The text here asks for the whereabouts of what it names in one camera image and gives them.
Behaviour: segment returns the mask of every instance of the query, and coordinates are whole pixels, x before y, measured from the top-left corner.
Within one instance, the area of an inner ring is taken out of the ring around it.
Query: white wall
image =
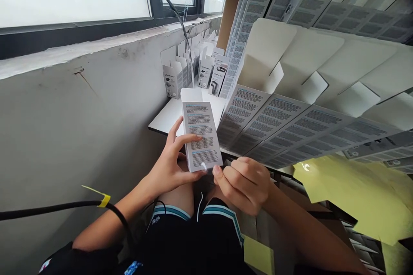
[[[221,19],[207,21],[191,35]],[[0,210],[96,199],[82,184],[128,193],[163,148],[147,125],[167,101],[160,52],[182,40],[170,25],[0,61]],[[101,213],[0,222],[0,274],[36,274]]]

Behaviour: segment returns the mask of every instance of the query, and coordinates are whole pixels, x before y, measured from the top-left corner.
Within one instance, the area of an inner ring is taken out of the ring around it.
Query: black window frame
[[[188,7],[176,6],[184,21],[219,15],[222,12],[204,14],[205,0],[194,0]],[[162,0],[148,0],[152,17],[106,21],[74,22],[27,27],[0,28],[0,60],[42,52],[46,49],[87,41],[96,41],[135,31],[160,27],[178,22],[169,6]]]

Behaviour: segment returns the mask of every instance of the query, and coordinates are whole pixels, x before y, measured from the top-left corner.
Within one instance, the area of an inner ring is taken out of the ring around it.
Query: white drawstring
[[[199,201],[198,212],[197,212],[197,222],[199,222],[199,209],[201,208],[202,200],[203,200],[203,194],[201,192],[201,201]]]

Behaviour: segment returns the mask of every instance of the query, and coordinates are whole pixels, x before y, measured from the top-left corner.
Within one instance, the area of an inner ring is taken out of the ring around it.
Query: black sleeve
[[[305,265],[296,265],[294,268],[294,275],[359,275],[357,273],[352,272],[333,272],[333,271],[325,271],[321,269],[317,269],[312,266],[305,266]]]
[[[110,274],[117,264],[117,255],[122,245],[116,245],[108,249],[99,249],[85,252],[72,249],[70,242],[50,256],[40,269],[41,275],[98,275]]]

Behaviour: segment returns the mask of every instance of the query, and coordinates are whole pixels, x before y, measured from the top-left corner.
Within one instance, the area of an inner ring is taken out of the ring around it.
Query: blue logo
[[[136,269],[142,265],[142,263],[133,261],[132,264],[128,267],[128,269],[123,273],[123,275],[132,275],[133,273],[135,273]]]

